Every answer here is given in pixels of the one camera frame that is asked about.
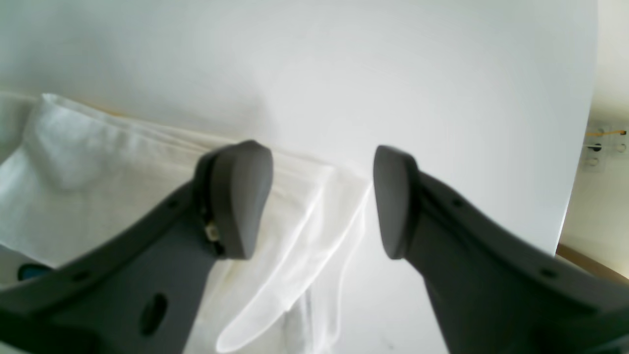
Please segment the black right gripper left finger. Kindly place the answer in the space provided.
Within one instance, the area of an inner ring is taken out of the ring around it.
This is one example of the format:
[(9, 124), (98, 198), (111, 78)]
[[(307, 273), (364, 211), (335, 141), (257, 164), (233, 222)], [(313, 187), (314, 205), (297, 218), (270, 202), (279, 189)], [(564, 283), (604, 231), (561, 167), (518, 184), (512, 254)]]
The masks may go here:
[(1, 342), (28, 354), (180, 354), (218, 260), (249, 260), (273, 181), (254, 140), (203, 155), (191, 181), (103, 246), (1, 292)]

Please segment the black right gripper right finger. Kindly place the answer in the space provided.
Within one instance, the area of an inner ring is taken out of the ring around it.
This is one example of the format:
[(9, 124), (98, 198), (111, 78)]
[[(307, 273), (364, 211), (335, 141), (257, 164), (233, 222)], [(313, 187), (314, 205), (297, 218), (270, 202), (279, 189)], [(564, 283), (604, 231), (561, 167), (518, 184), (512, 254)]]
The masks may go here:
[(385, 253), (422, 276), (450, 353), (628, 352), (627, 285), (512, 235), (398, 148), (376, 148), (373, 183)]

